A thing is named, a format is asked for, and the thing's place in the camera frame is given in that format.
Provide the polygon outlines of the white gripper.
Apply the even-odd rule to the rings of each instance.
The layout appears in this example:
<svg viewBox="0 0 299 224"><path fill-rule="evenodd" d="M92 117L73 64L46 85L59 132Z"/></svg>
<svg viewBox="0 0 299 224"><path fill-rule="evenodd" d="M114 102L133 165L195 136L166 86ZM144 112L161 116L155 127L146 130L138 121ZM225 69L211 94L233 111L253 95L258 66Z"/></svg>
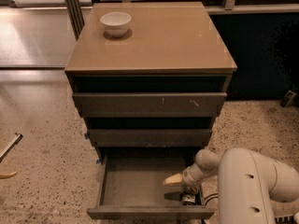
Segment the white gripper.
<svg viewBox="0 0 299 224"><path fill-rule="evenodd" d="M186 168L182 174L171 175L166 178L163 184L166 187L171 186L180 186L184 183L186 186L187 192L192 194L199 193L199 185L205 178L210 177L212 174L211 170L200 168L196 164L193 164Z"/></svg>

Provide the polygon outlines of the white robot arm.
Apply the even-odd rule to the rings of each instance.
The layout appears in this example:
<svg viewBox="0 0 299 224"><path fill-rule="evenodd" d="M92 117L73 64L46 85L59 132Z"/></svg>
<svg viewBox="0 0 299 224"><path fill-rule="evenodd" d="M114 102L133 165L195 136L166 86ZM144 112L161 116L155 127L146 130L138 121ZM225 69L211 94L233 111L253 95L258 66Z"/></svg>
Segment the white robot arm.
<svg viewBox="0 0 299 224"><path fill-rule="evenodd" d="M271 202L299 199L297 170L246 148L231 148L221 156L202 149L193 165L166 178L164 185L197 189L214 175L218 178L219 224L276 224Z"/></svg>

